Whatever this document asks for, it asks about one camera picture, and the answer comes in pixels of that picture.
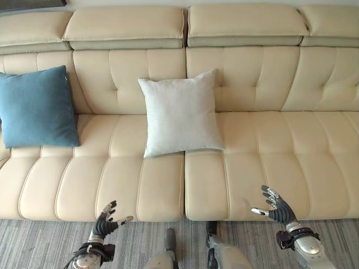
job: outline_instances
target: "white pillow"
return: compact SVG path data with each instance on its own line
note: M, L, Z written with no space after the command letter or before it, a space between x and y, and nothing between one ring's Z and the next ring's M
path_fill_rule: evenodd
M215 70L195 78L139 78L147 108L144 157L196 149L223 149L214 111Z

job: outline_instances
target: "striped rug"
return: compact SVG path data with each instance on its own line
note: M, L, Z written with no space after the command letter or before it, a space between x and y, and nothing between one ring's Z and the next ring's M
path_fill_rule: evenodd
M359 220L305 221L320 234L326 253L338 269L359 268ZM62 268L71 253L89 236L92 223L0 220L1 269ZM114 262L103 269L144 268L149 258L163 249L167 228L177 234L180 268L205 269L205 222L130 223L111 234L106 243L116 244ZM257 269L300 269L295 253L281 251L273 222L220 222L222 239L239 246Z

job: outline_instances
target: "blue pillow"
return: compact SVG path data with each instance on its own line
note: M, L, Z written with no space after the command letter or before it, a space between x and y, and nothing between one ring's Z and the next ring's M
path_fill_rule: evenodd
M23 75L0 72L0 118L7 149L80 145L66 66Z

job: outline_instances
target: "headrest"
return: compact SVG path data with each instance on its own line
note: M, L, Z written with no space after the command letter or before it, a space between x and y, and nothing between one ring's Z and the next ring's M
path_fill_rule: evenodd
M301 46L359 47L359 7L303 6L309 28Z
M32 12L0 17L0 54L69 50L62 36L72 12Z
M188 46L298 45L307 34L304 19L285 4L193 6Z
M95 7L77 10L64 40L74 49L150 49L183 46L179 7Z

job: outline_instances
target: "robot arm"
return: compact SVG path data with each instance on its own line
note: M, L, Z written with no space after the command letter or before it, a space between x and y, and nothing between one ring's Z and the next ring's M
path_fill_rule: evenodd
M65 265L64 269L67 269L70 263L72 269L99 269L103 262L113 260L115 245L104 245L105 237L119 226L134 219L134 217L128 216L123 220L113 222L111 215L115 212L113 209L115 206L116 201L106 205L93 226L89 240L73 253L73 258Z
M319 235L309 227L302 226L291 207L273 189L262 185L263 196L272 210L252 208L252 212L267 216L286 226L286 231L277 232L277 243L281 249L291 248L305 269L335 269L324 252Z

